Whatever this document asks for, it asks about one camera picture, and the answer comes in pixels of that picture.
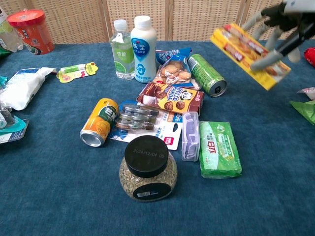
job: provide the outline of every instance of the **can lid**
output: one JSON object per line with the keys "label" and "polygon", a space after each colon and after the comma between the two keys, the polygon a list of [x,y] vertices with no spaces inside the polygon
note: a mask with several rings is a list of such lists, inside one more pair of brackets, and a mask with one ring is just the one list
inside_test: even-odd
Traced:
{"label": "can lid", "polygon": [[7,21],[13,27],[37,25],[45,20],[45,12],[38,9],[19,11],[8,16]]}

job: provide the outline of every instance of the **clear plastic box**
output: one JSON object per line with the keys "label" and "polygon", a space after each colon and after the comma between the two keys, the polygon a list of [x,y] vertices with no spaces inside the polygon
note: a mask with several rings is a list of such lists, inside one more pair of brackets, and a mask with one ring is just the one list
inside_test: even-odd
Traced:
{"label": "clear plastic box", "polygon": [[183,114],[182,160],[197,161],[200,150],[199,118],[197,112]]}

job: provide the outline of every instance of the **red logo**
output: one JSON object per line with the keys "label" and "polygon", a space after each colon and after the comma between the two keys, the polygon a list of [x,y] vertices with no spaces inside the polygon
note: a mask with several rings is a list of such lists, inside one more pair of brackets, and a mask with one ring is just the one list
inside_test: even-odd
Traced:
{"label": "red logo", "polygon": [[173,137],[165,137],[164,142],[166,143],[166,145],[173,145],[174,138]]}
{"label": "red logo", "polygon": [[209,148],[210,153],[217,153],[216,145],[214,142],[209,141],[208,142],[208,148]]}

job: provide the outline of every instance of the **water bottle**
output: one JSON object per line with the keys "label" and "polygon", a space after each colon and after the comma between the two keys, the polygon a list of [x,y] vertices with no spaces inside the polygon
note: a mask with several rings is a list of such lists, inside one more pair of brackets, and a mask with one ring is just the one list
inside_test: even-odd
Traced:
{"label": "water bottle", "polygon": [[6,18],[7,14],[0,7],[0,44],[3,48],[16,52],[23,49],[23,42]]}
{"label": "water bottle", "polygon": [[112,46],[116,75],[121,79],[132,80],[134,78],[134,59],[126,20],[115,20],[114,28],[115,34],[110,39],[110,45]]}

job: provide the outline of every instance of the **table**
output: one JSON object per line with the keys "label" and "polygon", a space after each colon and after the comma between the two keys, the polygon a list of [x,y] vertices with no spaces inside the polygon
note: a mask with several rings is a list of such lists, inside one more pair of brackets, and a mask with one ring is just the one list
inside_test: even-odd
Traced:
{"label": "table", "polygon": [[[305,43],[302,50],[314,41]],[[312,235],[315,230],[315,127],[289,101],[315,86],[304,59],[284,60],[292,72],[265,91],[210,42],[159,42],[157,49],[192,47],[228,81],[221,97],[205,97],[200,120],[229,121],[243,175],[211,180],[199,163],[172,151],[178,180],[162,201],[139,203],[120,186],[127,143],[85,145],[79,132],[100,98],[134,100],[144,84],[115,77],[109,44],[57,45],[54,52],[10,55],[0,74],[30,67],[94,61],[94,76],[62,84],[50,76],[30,104],[25,137],[0,145],[0,235]]]}

